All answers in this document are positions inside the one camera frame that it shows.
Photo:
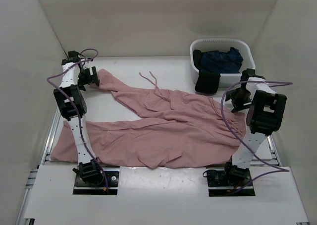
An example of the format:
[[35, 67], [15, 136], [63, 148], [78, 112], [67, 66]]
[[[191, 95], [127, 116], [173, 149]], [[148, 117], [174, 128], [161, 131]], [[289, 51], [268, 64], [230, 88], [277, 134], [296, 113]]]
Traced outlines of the pink trousers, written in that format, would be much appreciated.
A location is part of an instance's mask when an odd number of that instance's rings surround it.
[[221, 164], [237, 151], [246, 133], [243, 113], [213, 98], [179, 90], [130, 87], [110, 72], [98, 72], [109, 91], [138, 117], [135, 121], [87, 122], [98, 160], [112, 166], [199, 168]]

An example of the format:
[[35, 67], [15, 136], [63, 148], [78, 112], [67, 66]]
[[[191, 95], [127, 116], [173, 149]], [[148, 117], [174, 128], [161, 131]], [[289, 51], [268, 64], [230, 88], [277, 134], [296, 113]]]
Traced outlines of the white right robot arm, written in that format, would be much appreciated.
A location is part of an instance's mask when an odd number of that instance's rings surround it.
[[247, 110], [245, 117], [246, 134], [238, 150], [225, 164], [223, 181], [228, 185], [247, 184], [251, 160], [260, 144], [273, 132], [280, 129], [287, 97], [271, 89], [263, 76], [256, 75], [254, 69], [242, 72], [240, 87], [228, 89], [225, 101], [230, 100], [233, 113]]

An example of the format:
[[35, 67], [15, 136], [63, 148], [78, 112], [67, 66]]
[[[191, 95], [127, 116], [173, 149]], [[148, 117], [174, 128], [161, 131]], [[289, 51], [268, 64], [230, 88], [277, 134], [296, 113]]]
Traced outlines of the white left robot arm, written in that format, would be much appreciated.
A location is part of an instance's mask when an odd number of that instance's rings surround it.
[[96, 68], [88, 67], [88, 62], [92, 60], [84, 57], [82, 52], [69, 51], [67, 58], [61, 62], [61, 84], [55, 86], [53, 95], [75, 141], [78, 166], [73, 171], [88, 185], [102, 186], [105, 177], [89, 141], [85, 120], [87, 106], [81, 93], [86, 90], [85, 85], [100, 85]]

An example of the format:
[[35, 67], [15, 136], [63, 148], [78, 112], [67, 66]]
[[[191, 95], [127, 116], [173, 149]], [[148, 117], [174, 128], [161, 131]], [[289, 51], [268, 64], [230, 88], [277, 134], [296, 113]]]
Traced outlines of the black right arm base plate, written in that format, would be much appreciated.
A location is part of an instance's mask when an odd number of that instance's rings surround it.
[[209, 169], [203, 172], [203, 177], [207, 179], [209, 197], [249, 197], [255, 196], [250, 172], [246, 175], [234, 176], [226, 174], [224, 170]]

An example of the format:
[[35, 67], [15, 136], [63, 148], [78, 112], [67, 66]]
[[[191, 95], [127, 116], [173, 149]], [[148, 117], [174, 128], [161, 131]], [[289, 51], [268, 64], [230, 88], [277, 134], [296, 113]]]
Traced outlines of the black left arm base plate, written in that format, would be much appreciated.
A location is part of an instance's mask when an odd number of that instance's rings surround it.
[[119, 184], [119, 168], [104, 168], [107, 179], [107, 190], [104, 190], [104, 182], [97, 180], [93, 183], [84, 182], [77, 174], [74, 180], [74, 195], [117, 195]]

